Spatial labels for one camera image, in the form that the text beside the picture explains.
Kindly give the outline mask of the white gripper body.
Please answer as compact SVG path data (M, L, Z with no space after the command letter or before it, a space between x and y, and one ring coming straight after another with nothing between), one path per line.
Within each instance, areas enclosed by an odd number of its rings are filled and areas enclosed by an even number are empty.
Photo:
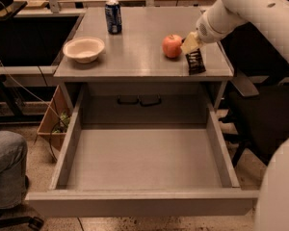
M226 8L222 0L217 0L197 20L197 38L203 43L216 42L246 23L245 19Z

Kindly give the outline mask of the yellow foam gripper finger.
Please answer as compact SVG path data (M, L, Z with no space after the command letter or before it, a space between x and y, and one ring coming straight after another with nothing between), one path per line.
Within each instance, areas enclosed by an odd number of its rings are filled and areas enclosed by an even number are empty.
M191 32L187 37L184 38L181 50L184 54L190 54L198 50L203 45L197 32Z

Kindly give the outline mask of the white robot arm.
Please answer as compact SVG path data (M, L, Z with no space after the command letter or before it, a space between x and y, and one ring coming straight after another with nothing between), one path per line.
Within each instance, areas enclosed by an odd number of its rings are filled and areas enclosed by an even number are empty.
M289 0L217 0L197 20L182 50L221 40L235 67L269 80L260 93L228 95L250 150L267 165L255 208L254 231L289 231Z

